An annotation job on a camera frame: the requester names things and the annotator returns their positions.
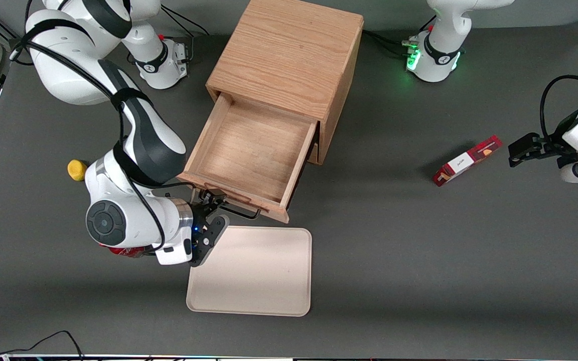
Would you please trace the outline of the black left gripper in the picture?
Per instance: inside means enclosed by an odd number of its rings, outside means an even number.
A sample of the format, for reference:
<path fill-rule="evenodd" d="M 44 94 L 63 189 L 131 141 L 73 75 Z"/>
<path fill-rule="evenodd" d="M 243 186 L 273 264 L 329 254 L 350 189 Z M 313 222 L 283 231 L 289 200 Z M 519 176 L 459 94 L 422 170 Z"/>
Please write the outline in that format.
<path fill-rule="evenodd" d="M 510 167 L 540 157 L 558 157 L 557 166 L 563 169 L 578 162 L 578 151 L 570 146 L 562 135 L 541 137 L 538 133 L 528 133 L 508 146 Z"/>

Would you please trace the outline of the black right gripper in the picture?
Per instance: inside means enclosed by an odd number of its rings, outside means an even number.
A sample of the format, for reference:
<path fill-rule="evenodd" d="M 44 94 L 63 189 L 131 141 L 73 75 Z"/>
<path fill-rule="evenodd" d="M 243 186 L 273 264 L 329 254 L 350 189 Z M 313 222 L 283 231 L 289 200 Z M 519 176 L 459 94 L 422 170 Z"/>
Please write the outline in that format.
<path fill-rule="evenodd" d="M 209 213 L 213 213 L 225 203 L 227 194 L 219 189 L 206 189 L 200 192 L 200 202 L 190 203 L 193 213 L 191 226 L 190 266 L 200 267 L 218 244 L 230 224 L 225 215 L 217 215 L 207 222 Z"/>

